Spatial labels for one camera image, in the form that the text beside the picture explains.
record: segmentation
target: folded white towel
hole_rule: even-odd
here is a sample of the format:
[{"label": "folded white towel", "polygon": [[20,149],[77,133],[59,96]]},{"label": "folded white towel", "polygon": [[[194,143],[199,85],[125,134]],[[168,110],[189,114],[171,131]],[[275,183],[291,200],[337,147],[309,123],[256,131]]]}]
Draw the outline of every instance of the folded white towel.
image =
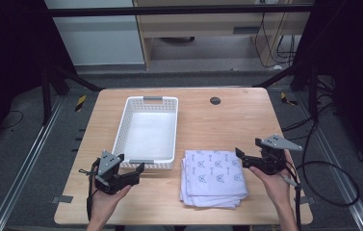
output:
[{"label": "folded white towel", "polygon": [[240,160],[231,151],[187,150],[180,199],[197,207],[235,208],[247,196]]}]

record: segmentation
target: wooden table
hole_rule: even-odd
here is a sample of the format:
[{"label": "wooden table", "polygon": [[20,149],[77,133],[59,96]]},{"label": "wooden table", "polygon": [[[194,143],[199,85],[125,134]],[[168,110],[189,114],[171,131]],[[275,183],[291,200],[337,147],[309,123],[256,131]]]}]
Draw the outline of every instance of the wooden table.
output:
[{"label": "wooden table", "polygon": [[[60,203],[55,215],[59,224],[88,223],[86,198],[89,182],[79,169],[90,169],[103,149],[112,151],[121,114],[129,96],[175,96],[179,100],[176,153],[172,170],[146,170],[141,183],[132,188],[117,206],[112,224],[278,224],[276,211],[264,186],[244,169],[249,196],[235,210],[189,207],[179,200],[180,163],[187,149],[242,149],[260,156],[255,138],[282,136],[271,100],[264,89],[128,89],[100,92],[76,160],[67,179],[64,195],[71,203]],[[220,98],[213,105],[210,98]],[[300,206],[301,220],[310,223],[307,204]]]}]

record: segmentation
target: floor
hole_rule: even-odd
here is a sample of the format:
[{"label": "floor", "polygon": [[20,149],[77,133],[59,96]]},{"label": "floor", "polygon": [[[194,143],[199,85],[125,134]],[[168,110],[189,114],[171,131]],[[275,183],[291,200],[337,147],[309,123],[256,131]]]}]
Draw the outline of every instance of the floor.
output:
[{"label": "floor", "polygon": [[[281,50],[287,50],[289,43],[289,40],[283,42]],[[195,38],[192,42],[156,39],[154,47],[148,70],[123,68],[114,73],[85,71],[80,74],[106,88],[252,86],[269,79],[288,64],[287,59],[281,58],[279,65],[262,66],[250,39],[244,37]],[[287,77],[268,88],[268,92],[279,123],[286,128],[286,139],[304,146],[310,123],[294,130],[289,127],[309,117],[307,90],[291,92],[290,81],[291,77]],[[0,230],[84,229],[83,225],[61,226],[53,221],[57,204],[52,201],[63,192],[97,99],[97,92],[73,82],[68,84],[71,88],[68,96],[52,93],[53,104],[59,106],[54,108],[58,116],[51,127],[41,126],[41,92],[33,89],[15,98],[0,128]],[[288,101],[282,100],[282,92]],[[77,101],[84,94],[87,96],[84,107],[75,112]],[[323,198],[341,203],[353,200],[355,190],[349,178],[332,167],[308,167],[307,178],[311,184],[303,186],[304,192],[317,203],[310,205],[313,222],[303,229],[363,230],[363,163],[358,160],[357,147],[344,121],[336,114],[337,108],[331,105],[323,110],[331,102],[329,97],[320,98],[320,123],[310,139],[307,160],[324,160],[341,166],[359,186],[360,199],[349,207],[335,206],[321,199],[311,188],[317,189]],[[301,155],[293,158],[296,165],[301,163]],[[299,176],[305,182],[301,169]],[[259,225],[252,229],[272,230],[273,227]]]}]

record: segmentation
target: person's left hand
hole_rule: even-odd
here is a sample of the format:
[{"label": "person's left hand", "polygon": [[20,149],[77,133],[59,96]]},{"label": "person's left hand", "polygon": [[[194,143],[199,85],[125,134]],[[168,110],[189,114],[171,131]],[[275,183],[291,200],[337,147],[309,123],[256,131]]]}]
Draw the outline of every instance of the person's left hand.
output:
[{"label": "person's left hand", "polygon": [[105,194],[102,191],[96,192],[94,180],[95,179],[93,178],[92,193],[94,193],[94,195],[91,204],[91,221],[88,225],[88,230],[91,231],[102,230],[107,220],[115,211],[118,202],[127,195],[131,189],[131,186],[128,185],[120,192],[113,195]]}]

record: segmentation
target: gray carpet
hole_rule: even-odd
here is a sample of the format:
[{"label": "gray carpet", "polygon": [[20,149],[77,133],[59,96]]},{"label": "gray carpet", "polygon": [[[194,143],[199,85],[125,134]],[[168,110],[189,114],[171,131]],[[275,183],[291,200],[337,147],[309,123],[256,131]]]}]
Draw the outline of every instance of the gray carpet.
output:
[{"label": "gray carpet", "polygon": [[[156,74],[122,74],[84,76],[86,79],[104,88],[160,88],[160,87],[212,87],[212,86],[251,86],[271,77],[270,72],[197,72],[197,73],[156,73]],[[84,228],[84,226],[61,226],[54,222],[53,216],[56,205],[50,201],[53,196],[62,194],[65,181],[73,164],[80,139],[89,121],[96,92],[83,89],[75,83],[69,82],[72,88],[68,96],[64,97],[61,112],[56,120],[35,167],[26,183],[21,196],[15,204],[13,212],[7,222],[7,228],[18,230],[38,230],[45,228]],[[87,99],[81,112],[74,112],[78,98],[85,94]],[[305,119],[300,106],[281,102],[280,92],[270,91],[270,97],[278,117],[280,126],[287,127]],[[297,100],[296,96],[288,92],[289,99]],[[322,106],[330,102],[329,98],[322,100]],[[24,158],[30,150],[39,132],[42,120],[41,91],[33,89],[19,95],[13,102],[12,110],[23,113],[10,113],[4,126],[15,126],[0,130],[0,204],[6,196],[14,177],[17,175]],[[319,126],[324,130],[332,149],[342,167],[354,178],[361,190],[363,201],[363,163],[356,157],[356,147],[344,128],[340,116],[334,115],[332,108],[320,116]],[[296,130],[286,132],[286,138],[306,136],[309,124]],[[293,140],[303,145],[305,139]],[[313,136],[306,153],[306,160],[323,160],[322,150]],[[301,153],[292,152],[296,166],[300,164]],[[332,200],[344,202],[328,167],[307,167],[307,176],[313,187],[321,194]],[[307,196],[315,196],[309,187],[303,185]],[[318,197],[318,203],[311,205],[314,220],[305,225],[304,230],[360,230],[349,208],[331,205]],[[255,226],[254,230],[271,230],[268,225]]]}]

